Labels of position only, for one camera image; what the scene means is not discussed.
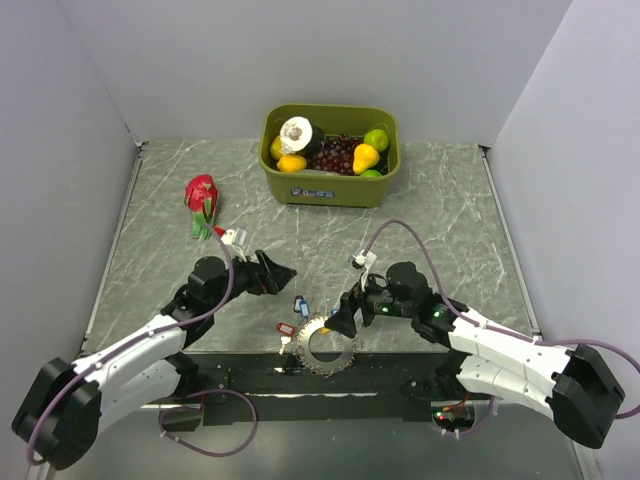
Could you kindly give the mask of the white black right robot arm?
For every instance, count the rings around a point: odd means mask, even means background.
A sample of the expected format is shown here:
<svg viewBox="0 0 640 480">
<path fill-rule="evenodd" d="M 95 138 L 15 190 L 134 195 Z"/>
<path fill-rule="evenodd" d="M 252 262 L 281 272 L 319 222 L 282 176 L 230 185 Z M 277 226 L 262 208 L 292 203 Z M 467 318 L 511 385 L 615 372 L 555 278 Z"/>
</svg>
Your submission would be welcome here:
<svg viewBox="0 0 640 480">
<path fill-rule="evenodd" d="M 414 263 L 391 265 L 384 276 L 365 273 L 340 298 L 326 328 L 355 338 L 378 316 L 405 318 L 423 339 L 448 348 L 436 376 L 448 398 L 465 392 L 528 407 L 553 421 L 571 440 L 602 447 L 625 398 L 622 386 L 593 347 L 546 346 L 522 339 L 479 312 L 433 291 Z"/>
</svg>

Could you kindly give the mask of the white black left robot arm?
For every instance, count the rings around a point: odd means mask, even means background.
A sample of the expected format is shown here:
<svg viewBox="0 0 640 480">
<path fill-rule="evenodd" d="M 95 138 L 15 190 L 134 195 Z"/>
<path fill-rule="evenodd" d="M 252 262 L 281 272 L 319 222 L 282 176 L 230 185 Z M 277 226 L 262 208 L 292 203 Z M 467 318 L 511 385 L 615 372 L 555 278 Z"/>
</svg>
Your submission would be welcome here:
<svg viewBox="0 0 640 480">
<path fill-rule="evenodd" d="M 11 424 L 27 444 L 28 461 L 64 470 L 100 433 L 139 407 L 165 398 L 191 399 L 199 366 L 184 351 L 213 326 L 215 313 L 243 293 L 276 295 L 296 274 L 262 250 L 229 264 L 203 257 L 146 325 L 90 356 L 46 363 Z"/>
</svg>

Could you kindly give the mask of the large silver toothed keyring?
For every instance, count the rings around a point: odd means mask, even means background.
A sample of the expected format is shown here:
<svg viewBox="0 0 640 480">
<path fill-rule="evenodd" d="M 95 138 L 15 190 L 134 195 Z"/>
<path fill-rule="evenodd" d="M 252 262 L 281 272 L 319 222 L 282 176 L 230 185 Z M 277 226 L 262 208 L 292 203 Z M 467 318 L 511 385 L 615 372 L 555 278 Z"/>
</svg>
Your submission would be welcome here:
<svg viewBox="0 0 640 480">
<path fill-rule="evenodd" d="M 306 321 L 296 337 L 294 353 L 302 365 L 313 374 L 332 376 L 350 367 L 354 360 L 356 341 L 331 330 L 321 334 L 326 316 L 314 316 Z"/>
</svg>

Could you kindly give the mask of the red tag key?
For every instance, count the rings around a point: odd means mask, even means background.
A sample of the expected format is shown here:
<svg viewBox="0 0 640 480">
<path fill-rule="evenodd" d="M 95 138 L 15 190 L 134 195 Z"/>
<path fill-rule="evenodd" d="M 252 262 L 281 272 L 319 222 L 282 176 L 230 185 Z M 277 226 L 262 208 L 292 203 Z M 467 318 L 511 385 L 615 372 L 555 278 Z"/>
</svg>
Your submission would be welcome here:
<svg viewBox="0 0 640 480">
<path fill-rule="evenodd" d="M 295 329 L 294 326 L 289 325 L 289 324 L 284 323 L 284 322 L 278 323 L 276 325 L 276 329 L 280 334 L 288 336 L 288 337 L 294 336 L 295 333 L 296 333 L 296 329 Z"/>
</svg>

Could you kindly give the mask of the blue tag key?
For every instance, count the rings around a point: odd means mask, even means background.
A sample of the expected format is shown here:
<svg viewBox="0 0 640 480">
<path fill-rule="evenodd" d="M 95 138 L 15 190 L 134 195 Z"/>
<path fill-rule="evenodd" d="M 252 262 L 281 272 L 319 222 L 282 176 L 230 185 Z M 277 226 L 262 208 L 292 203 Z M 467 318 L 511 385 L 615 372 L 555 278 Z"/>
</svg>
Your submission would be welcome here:
<svg viewBox="0 0 640 480">
<path fill-rule="evenodd" d="M 302 318 L 308 318 L 310 315 L 309 303 L 302 295 L 297 295 L 294 298 L 293 311 L 299 314 Z"/>
</svg>

